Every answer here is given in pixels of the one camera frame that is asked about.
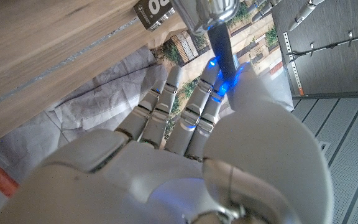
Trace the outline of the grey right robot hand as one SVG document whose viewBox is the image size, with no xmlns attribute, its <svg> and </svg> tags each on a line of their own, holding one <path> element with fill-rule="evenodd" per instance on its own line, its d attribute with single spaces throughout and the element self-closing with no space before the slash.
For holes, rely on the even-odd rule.
<svg viewBox="0 0 358 224">
<path fill-rule="evenodd" d="M 223 88 L 236 107 L 198 146 L 201 161 L 95 130 L 41 162 L 0 223 L 330 223 L 333 184 L 313 133 L 248 63 Z"/>
</svg>

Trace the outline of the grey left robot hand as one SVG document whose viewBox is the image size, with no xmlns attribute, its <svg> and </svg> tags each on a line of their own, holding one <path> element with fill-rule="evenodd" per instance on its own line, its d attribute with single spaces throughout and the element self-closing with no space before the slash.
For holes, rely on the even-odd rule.
<svg viewBox="0 0 358 224">
<path fill-rule="evenodd" d="M 247 12 L 251 13 L 257 10 L 252 17 L 252 22 L 259 21 L 264 15 L 270 12 L 282 0 L 255 0 L 248 8 Z M 307 0 L 299 10 L 298 14 L 292 19 L 288 26 L 288 31 L 296 29 L 315 9 L 324 2 L 324 0 Z"/>
</svg>

